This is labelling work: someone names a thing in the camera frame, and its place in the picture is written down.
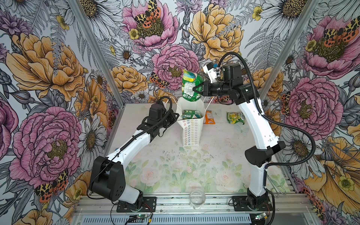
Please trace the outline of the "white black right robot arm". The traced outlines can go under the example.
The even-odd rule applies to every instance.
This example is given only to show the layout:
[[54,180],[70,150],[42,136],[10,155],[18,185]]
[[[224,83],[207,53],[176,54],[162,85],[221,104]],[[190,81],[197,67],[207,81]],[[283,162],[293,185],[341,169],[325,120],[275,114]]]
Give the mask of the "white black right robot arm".
[[244,83],[242,69],[238,63],[228,63],[221,68],[222,79],[217,81],[218,71],[212,63],[203,67],[208,80],[195,86],[193,91],[204,97],[227,95],[244,114],[254,136],[255,146],[245,151],[245,157],[250,163],[250,185],[247,189],[247,206],[256,210],[269,201],[266,190],[267,169],[272,156],[285,148],[263,117],[261,100],[256,87]]

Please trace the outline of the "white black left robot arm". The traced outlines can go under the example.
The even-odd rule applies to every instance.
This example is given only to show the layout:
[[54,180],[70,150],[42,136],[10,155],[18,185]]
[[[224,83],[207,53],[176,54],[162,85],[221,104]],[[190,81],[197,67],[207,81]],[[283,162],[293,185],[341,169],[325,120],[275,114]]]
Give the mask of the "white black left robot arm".
[[177,122],[180,115],[172,107],[170,97],[161,97],[151,105],[148,116],[125,144],[108,156],[99,156],[94,160],[89,192],[100,195],[102,199],[126,202],[137,208],[143,205],[143,192],[126,183],[125,170],[145,146],[160,136],[161,129],[166,130]]

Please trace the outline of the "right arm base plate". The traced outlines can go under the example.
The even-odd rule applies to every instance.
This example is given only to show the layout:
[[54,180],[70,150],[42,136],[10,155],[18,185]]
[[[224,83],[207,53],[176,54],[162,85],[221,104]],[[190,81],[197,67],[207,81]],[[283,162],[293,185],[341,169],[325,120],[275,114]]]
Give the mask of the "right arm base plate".
[[245,211],[271,211],[273,209],[270,198],[267,195],[256,196],[233,196],[228,202],[236,212]]

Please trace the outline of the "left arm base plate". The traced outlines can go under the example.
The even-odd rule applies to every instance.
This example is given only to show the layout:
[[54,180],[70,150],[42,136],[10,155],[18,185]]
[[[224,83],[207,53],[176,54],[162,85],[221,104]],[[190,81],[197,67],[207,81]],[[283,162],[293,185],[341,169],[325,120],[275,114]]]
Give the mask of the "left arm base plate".
[[157,206],[157,198],[155,196],[142,197],[140,201],[134,204],[120,201],[117,205],[118,213],[138,213],[138,212],[155,212]]

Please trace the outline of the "green Fox's candy packet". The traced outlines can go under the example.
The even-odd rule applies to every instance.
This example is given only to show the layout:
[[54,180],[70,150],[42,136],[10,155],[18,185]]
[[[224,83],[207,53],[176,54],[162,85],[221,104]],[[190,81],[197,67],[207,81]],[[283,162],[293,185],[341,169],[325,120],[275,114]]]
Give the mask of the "green Fox's candy packet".
[[199,110],[183,110],[182,113],[183,120],[190,120],[190,119],[200,119],[203,116]]

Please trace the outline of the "white printed paper bag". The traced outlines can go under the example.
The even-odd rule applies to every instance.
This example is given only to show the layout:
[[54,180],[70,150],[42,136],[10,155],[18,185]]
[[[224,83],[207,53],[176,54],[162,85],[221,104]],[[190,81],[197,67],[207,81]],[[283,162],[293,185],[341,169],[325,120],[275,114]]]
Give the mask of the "white printed paper bag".
[[[176,113],[179,114],[179,118],[177,120],[180,127],[183,129],[182,131],[182,144],[185,147],[193,147],[200,145],[200,138],[203,129],[203,122],[205,119],[206,113],[206,104],[203,99],[199,99],[195,102],[190,102],[183,97],[180,97],[177,101]],[[183,119],[183,111],[184,110],[195,110],[199,111],[201,117],[196,119]]]

